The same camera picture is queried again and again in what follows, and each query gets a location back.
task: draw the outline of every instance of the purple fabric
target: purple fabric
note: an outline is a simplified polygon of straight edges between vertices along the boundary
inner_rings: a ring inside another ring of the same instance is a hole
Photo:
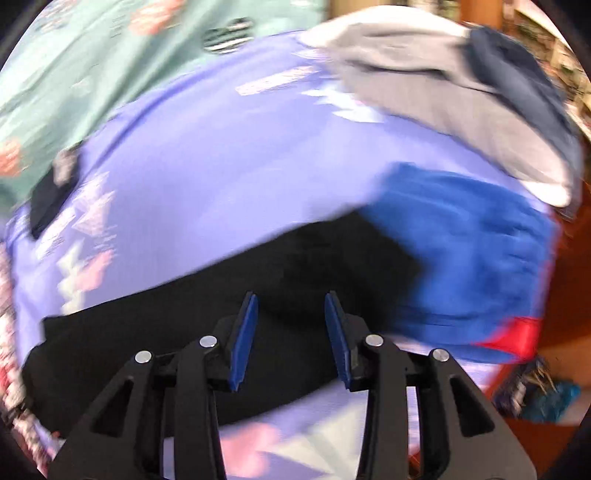
[[[37,242],[28,205],[16,213],[6,237],[21,362],[43,340],[43,317],[145,290],[364,205],[395,163],[503,185],[544,210],[454,138],[357,102],[305,50],[294,33],[263,38],[142,96],[86,141],[82,185]],[[302,67],[310,73],[289,81]],[[280,87],[237,91],[277,74]]]

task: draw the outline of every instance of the pile of clothes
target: pile of clothes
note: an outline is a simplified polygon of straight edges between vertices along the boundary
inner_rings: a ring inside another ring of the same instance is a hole
[[[7,224],[23,400],[56,436],[137,351],[183,348],[248,290],[221,425],[336,378],[329,290],[462,359],[535,350],[552,207],[576,215],[583,166],[525,48],[404,7],[239,43],[72,137]]]

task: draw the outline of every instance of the green fabric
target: green fabric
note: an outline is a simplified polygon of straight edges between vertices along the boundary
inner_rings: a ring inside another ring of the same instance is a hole
[[[218,58],[203,49],[207,30],[243,17],[254,22],[253,36],[306,29],[324,20],[325,7],[326,0],[54,0],[0,72],[0,218],[28,198],[61,149],[114,109]]]

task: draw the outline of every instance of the blue fabric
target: blue fabric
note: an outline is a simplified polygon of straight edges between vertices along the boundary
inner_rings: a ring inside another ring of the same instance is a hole
[[[550,218],[502,187],[409,164],[393,169],[383,187],[362,214],[424,268],[395,331],[453,352],[536,313],[556,230]]]
[[[573,176],[572,217],[581,202],[583,153],[562,93],[552,84],[536,59],[520,43],[488,27],[470,31],[467,57],[476,77],[495,87],[499,96],[556,149]]]
[[[521,418],[534,423],[556,423],[569,405],[581,394],[581,387],[570,382],[560,381],[554,384],[556,390],[544,394],[538,389],[535,398],[527,401],[521,412]]]

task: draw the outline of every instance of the screw head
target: screw head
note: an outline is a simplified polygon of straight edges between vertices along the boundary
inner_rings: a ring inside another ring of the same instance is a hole
[[[199,340],[199,345],[203,348],[212,348],[217,345],[217,338],[213,335],[206,335],[205,337],[201,337]]]
[[[150,360],[152,360],[152,354],[147,350],[135,354],[135,361],[139,364],[147,364]]]
[[[379,335],[372,333],[371,335],[365,337],[365,343],[367,343],[369,346],[382,346],[384,344],[384,339]]]
[[[449,360],[449,352],[443,348],[437,348],[433,351],[433,358],[439,362],[447,362]]]

